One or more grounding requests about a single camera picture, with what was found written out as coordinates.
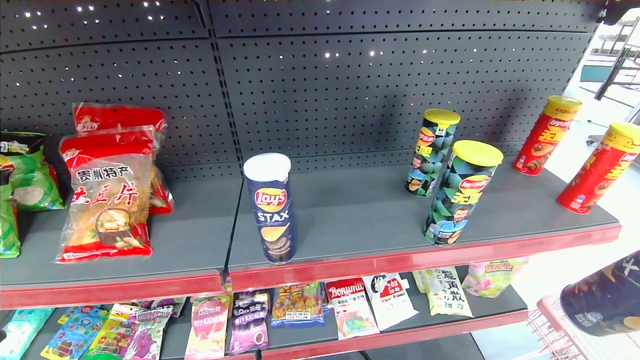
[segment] shopping cart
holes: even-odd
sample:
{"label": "shopping cart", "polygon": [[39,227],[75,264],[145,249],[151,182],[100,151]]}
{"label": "shopping cart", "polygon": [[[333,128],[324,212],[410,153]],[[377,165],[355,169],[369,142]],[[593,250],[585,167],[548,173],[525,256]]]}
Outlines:
{"label": "shopping cart", "polygon": [[640,333],[590,336],[574,326],[560,306],[558,296],[543,297],[531,312],[527,325],[544,347],[519,357],[552,360],[638,360]]}

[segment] candy packet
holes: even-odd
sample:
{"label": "candy packet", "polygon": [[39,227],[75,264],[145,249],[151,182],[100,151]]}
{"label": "candy packet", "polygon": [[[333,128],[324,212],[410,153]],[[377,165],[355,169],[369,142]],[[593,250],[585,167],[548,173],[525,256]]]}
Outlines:
{"label": "candy packet", "polygon": [[431,315],[460,315],[474,317],[461,290],[458,273],[453,266],[419,271],[427,289]]}
{"label": "candy packet", "polygon": [[317,282],[275,288],[271,327],[309,327],[324,325]]}
{"label": "candy packet", "polygon": [[16,258],[20,255],[18,237],[17,202],[12,200],[10,176],[12,167],[0,165],[0,258]]}
{"label": "candy packet", "polygon": [[164,327],[173,312],[173,306],[140,309],[136,311],[138,330],[135,332],[124,360],[158,360]]}
{"label": "candy packet", "polygon": [[234,294],[229,355],[242,354],[253,348],[267,349],[269,340],[265,320],[268,313],[269,295],[266,290]]}
{"label": "candy packet", "polygon": [[[153,126],[157,142],[154,161],[164,142],[167,123],[166,116],[160,109],[143,108],[124,104],[98,104],[92,102],[75,102],[74,122],[79,136],[90,135],[94,131],[128,127]],[[173,197],[157,166],[152,168],[149,213],[166,214],[173,210]]]}
{"label": "candy packet", "polygon": [[5,339],[0,341],[1,360],[20,360],[55,308],[16,310],[3,327]]}
{"label": "candy packet", "polygon": [[67,136],[60,154],[74,196],[61,235],[59,263],[150,256],[147,217],[153,127]]}
{"label": "candy packet", "polygon": [[529,257],[485,261],[469,264],[469,273],[462,288],[475,296],[493,299],[500,295],[528,264]]}
{"label": "candy packet", "polygon": [[80,359],[104,325],[107,314],[97,307],[79,306],[40,355],[50,360]]}
{"label": "candy packet", "polygon": [[406,293],[409,283],[400,278],[400,274],[365,276],[362,280],[380,331],[418,313]]}
{"label": "candy packet", "polygon": [[14,168],[10,181],[13,198],[22,211],[43,211],[65,207],[52,167],[44,160],[42,133],[0,132],[0,167]]}
{"label": "candy packet", "polygon": [[225,355],[229,296],[196,299],[184,360],[219,359]]}
{"label": "candy packet", "polygon": [[328,282],[326,292],[333,304],[338,340],[380,332],[369,309],[361,278]]}
{"label": "candy packet", "polygon": [[122,360],[140,325],[136,318],[139,310],[135,306],[113,304],[83,360]]}

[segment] yellow can lid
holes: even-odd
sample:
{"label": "yellow can lid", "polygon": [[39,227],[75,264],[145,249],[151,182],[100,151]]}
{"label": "yellow can lid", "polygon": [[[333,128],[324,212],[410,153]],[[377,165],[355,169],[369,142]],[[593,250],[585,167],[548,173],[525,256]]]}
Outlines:
{"label": "yellow can lid", "polygon": [[582,101],[576,100],[573,97],[562,95],[551,95],[547,98],[547,101],[552,102],[555,106],[566,110],[576,110],[582,107]]}
{"label": "yellow can lid", "polygon": [[502,151],[487,143],[473,140],[455,142],[453,153],[467,163],[481,167],[494,167],[502,163],[502,159],[504,159]]}
{"label": "yellow can lid", "polygon": [[442,125],[455,125],[460,122],[460,115],[446,109],[427,109],[424,118]]}
{"label": "yellow can lid", "polygon": [[640,126],[629,122],[612,122],[611,125],[609,125],[609,129],[631,138],[634,145],[640,145]]}

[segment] white can lid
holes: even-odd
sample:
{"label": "white can lid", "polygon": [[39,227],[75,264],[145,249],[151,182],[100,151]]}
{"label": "white can lid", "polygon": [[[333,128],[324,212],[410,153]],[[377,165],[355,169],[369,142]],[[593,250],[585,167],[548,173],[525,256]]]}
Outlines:
{"label": "white can lid", "polygon": [[291,159],[284,154],[268,152],[244,162],[244,175],[253,181],[285,181],[291,171]]}

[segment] potato chip can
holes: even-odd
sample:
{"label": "potato chip can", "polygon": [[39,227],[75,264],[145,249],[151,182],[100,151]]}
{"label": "potato chip can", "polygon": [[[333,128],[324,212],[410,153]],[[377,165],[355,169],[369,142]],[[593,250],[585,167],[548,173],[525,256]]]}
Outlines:
{"label": "potato chip can", "polygon": [[588,214],[640,152],[640,126],[614,122],[578,174],[558,195],[563,208]]}
{"label": "potato chip can", "polygon": [[424,112],[411,168],[404,184],[411,194],[418,197],[431,195],[459,122],[460,115],[450,110],[428,109]]}
{"label": "potato chip can", "polygon": [[289,186],[291,160],[275,152],[260,154],[247,160],[243,170],[264,256],[272,263],[286,263],[296,253]]}
{"label": "potato chip can", "polygon": [[472,140],[453,144],[442,183],[424,224],[424,236],[436,245],[455,243],[476,208],[504,155],[495,147]]}
{"label": "potato chip can", "polygon": [[580,101],[571,97],[550,96],[513,162],[513,168],[525,175],[540,174],[581,106]]}
{"label": "potato chip can", "polygon": [[565,287],[560,304],[589,335],[640,331],[640,251]]}

